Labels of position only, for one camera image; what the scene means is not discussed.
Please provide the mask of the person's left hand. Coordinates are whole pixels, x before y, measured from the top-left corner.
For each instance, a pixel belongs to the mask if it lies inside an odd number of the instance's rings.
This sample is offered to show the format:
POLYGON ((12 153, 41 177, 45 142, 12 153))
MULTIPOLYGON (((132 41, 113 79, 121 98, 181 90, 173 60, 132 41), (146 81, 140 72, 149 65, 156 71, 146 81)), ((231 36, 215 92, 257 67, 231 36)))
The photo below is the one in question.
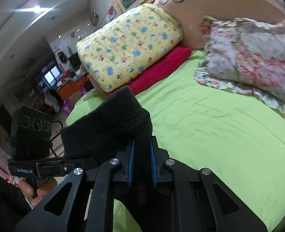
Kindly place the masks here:
POLYGON ((21 178, 18 183, 18 188, 29 201, 31 207, 34 208, 57 186, 57 184, 56 179, 49 177, 44 183, 40 184, 35 191, 24 178, 21 178))

